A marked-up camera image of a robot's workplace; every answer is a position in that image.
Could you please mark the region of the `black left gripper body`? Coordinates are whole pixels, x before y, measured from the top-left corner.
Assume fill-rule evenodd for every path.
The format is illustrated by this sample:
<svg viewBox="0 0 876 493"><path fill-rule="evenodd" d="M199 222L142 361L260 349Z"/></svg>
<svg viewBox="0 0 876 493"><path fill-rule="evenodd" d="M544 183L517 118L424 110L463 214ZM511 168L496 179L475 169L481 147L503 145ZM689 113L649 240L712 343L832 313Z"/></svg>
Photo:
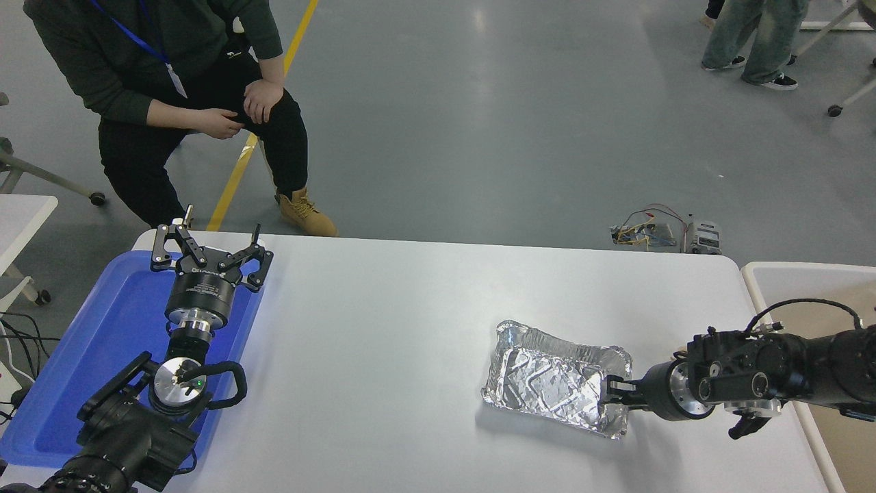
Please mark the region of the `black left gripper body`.
<svg viewBox="0 0 876 493"><path fill-rule="evenodd" d="M175 263L177 275L166 304L166 318L180 323L194 315L210 323L225 323L237 284L243 278L240 264L229 259L209 259L207 266L197 266L194 257L181 256Z"/></svg>

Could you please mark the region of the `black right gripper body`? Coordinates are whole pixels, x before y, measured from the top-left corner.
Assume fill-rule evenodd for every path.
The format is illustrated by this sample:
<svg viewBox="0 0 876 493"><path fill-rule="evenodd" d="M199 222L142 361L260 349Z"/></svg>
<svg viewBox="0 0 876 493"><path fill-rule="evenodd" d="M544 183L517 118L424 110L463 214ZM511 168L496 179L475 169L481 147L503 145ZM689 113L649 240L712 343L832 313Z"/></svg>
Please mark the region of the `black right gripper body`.
<svg viewBox="0 0 876 493"><path fill-rule="evenodd" d="M671 378L681 361L664 362L648 369L639 380L639 393L650 412L666 420L685 420L683 409L671 390Z"/></svg>

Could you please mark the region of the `person's right hand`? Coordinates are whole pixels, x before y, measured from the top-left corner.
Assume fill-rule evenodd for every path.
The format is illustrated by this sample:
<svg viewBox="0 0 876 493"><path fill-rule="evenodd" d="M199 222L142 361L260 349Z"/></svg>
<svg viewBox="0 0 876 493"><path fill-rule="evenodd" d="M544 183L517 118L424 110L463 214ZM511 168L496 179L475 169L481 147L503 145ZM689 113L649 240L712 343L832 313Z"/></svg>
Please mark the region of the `person's right hand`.
<svg viewBox="0 0 876 493"><path fill-rule="evenodd" d="M241 131L245 124L235 120L237 112L220 108L195 110L194 130L203 132L211 138L226 140Z"/></svg>

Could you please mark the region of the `person's left hand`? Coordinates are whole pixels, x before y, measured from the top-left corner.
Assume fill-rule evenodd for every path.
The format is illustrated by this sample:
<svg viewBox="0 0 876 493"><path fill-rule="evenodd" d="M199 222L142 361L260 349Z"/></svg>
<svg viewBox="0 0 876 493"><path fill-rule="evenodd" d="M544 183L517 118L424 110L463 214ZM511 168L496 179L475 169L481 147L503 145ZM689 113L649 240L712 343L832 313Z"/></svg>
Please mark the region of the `person's left hand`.
<svg viewBox="0 0 876 493"><path fill-rule="evenodd" d="M273 107L284 94L282 84L265 79L256 80L244 89L243 110L254 124L266 124L270 120Z"/></svg>

